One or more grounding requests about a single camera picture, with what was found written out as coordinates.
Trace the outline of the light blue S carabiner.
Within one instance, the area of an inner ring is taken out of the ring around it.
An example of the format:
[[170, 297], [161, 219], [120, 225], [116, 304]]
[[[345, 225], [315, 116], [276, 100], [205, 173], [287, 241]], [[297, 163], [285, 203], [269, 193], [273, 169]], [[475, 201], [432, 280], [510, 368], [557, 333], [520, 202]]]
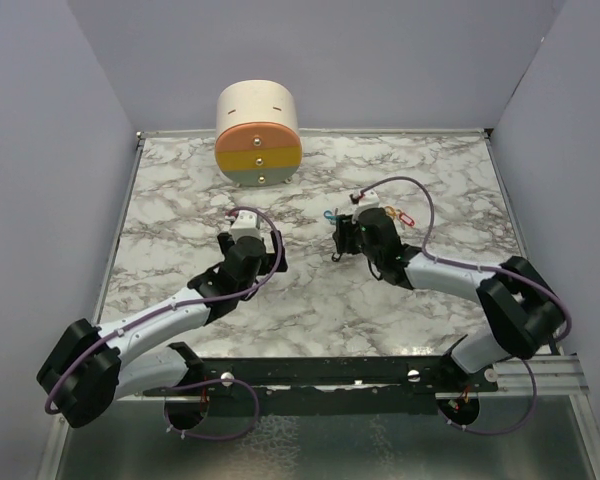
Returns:
[[332, 225], [336, 223], [336, 215], [330, 210], [325, 210], [323, 212], [323, 217]]

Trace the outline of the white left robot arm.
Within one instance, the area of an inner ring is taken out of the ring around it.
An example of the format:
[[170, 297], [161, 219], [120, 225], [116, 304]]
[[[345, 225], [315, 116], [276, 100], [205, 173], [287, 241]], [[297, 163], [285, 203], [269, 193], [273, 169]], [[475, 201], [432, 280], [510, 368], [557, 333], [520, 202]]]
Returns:
[[47, 394], [44, 411], [74, 428], [98, 418], [113, 403], [121, 374], [157, 345], [233, 312], [273, 274], [287, 270], [284, 243], [271, 232], [274, 251], [253, 236], [230, 240], [224, 259], [185, 287], [135, 315], [107, 326], [79, 319], [66, 327], [37, 373]]

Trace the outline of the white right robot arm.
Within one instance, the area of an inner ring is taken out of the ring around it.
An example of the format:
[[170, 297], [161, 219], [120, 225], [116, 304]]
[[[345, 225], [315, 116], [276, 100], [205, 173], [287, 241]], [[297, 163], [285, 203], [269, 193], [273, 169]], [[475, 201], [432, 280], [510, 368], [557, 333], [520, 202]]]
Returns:
[[357, 216], [335, 217], [337, 262], [342, 255], [363, 255], [379, 281], [407, 290], [431, 290], [479, 305], [487, 320], [445, 353], [441, 383], [461, 391], [476, 372], [514, 357], [528, 360], [567, 324], [558, 299], [534, 267], [512, 256], [495, 265], [467, 265], [428, 257], [420, 247], [401, 241], [393, 220], [381, 208]]

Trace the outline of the round three-drawer mini cabinet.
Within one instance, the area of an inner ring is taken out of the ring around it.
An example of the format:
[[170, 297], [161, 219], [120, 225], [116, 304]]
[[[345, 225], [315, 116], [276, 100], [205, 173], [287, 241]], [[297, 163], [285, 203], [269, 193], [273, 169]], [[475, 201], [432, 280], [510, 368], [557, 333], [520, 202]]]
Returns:
[[270, 80], [245, 80], [217, 101], [216, 164], [232, 182], [264, 187], [287, 182], [303, 156], [295, 102]]

